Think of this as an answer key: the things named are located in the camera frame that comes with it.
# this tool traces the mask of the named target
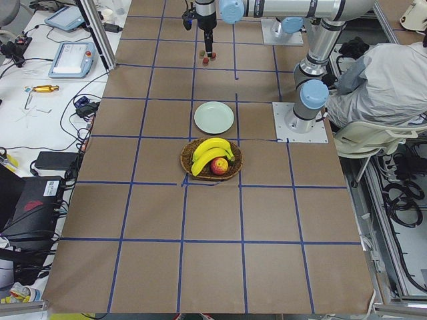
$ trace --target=red apple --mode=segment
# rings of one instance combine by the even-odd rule
[[[223,175],[228,170],[228,161],[218,157],[211,161],[211,171],[214,175]]]

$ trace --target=chair leg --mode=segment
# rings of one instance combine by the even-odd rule
[[[371,160],[371,156],[363,159],[362,167],[359,170],[359,173],[358,173],[358,175],[356,177],[356,180],[352,181],[352,183],[351,183],[351,185],[352,185],[353,188],[357,188],[359,186],[359,182],[362,179],[363,174],[365,173],[365,170],[366,170],[366,168],[368,166],[369,160]]]

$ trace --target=white plate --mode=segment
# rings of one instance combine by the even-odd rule
[[[234,114],[227,105],[210,101],[197,108],[194,121],[200,130],[217,135],[226,132],[233,125]]]

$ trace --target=yellow banana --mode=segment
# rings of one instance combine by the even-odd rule
[[[209,149],[203,153],[195,163],[193,163],[191,166],[191,173],[193,173],[194,176],[197,176],[209,161],[218,157],[227,157],[227,155],[227,151],[222,148]]]
[[[234,161],[234,155],[230,146],[230,142],[219,137],[214,137],[203,141],[197,148],[195,148],[195,151],[193,152],[193,162],[196,162],[206,151],[212,148],[224,149],[227,151],[227,159],[229,161]]]

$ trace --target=wicker basket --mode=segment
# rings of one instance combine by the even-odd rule
[[[228,170],[226,173],[224,173],[223,175],[213,174],[209,164],[207,164],[201,170],[201,172],[197,177],[195,177],[191,173],[191,166],[193,165],[193,152],[199,146],[199,144],[205,140],[207,140],[207,138],[193,140],[192,142],[188,143],[184,147],[184,149],[182,149],[180,158],[181,158],[181,165],[184,168],[184,170],[194,179],[208,180],[208,181],[223,181],[237,175],[240,169],[242,168],[243,157],[242,157],[242,152],[240,151],[240,148],[235,143],[232,143],[231,141],[229,142],[234,154],[234,162],[229,162]]]

